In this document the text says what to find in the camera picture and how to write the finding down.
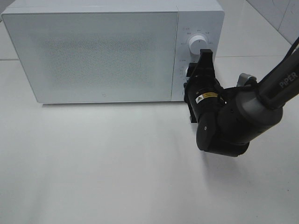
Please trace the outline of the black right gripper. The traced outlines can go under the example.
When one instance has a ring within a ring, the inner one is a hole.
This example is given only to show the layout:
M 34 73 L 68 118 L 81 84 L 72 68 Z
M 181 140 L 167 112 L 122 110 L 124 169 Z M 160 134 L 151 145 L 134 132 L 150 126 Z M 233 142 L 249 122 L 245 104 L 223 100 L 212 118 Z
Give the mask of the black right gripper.
M 225 100 L 221 96 L 223 88 L 215 78 L 211 49 L 201 49 L 198 63 L 189 63 L 186 79 L 184 101 L 188 105 L 191 122 L 216 122 Z

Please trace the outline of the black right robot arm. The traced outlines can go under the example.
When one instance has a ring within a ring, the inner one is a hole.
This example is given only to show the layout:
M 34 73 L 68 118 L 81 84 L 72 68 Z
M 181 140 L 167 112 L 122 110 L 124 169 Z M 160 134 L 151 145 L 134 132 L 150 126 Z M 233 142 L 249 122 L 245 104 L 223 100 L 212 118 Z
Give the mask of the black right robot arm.
M 184 101 L 190 120 L 197 124 L 196 143 L 201 151 L 237 157 L 250 142 L 278 124 L 283 106 L 299 93 L 299 43 L 260 82 L 242 73 L 235 87 L 223 88 L 216 79 L 213 52 L 200 51 L 189 64 Z

